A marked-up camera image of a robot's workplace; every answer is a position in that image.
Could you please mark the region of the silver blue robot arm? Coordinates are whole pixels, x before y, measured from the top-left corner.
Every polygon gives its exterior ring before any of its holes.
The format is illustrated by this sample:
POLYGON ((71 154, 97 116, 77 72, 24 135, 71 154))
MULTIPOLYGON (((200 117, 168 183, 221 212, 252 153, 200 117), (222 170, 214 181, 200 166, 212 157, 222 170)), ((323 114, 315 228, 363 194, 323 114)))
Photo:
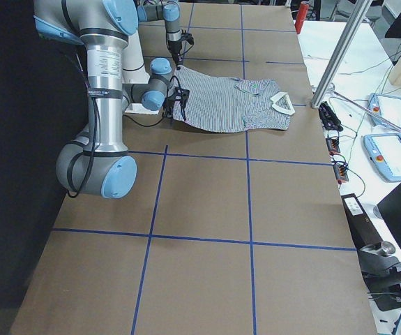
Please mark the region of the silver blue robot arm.
POLYGON ((163 21, 166 46, 176 67, 182 63, 184 32, 180 25, 180 6, 177 1, 157 1, 155 4, 140 4, 137 7, 139 22, 163 21))
POLYGON ((56 176, 70 197, 127 195, 137 164, 123 143, 123 113, 132 104, 150 111, 185 107, 189 92, 174 76, 182 44, 193 37, 180 26, 177 1, 36 1, 40 36, 82 45, 87 65, 80 70, 89 105, 87 126, 60 152, 56 176), (163 21, 171 57, 156 58, 146 70, 139 41, 141 22, 163 21))

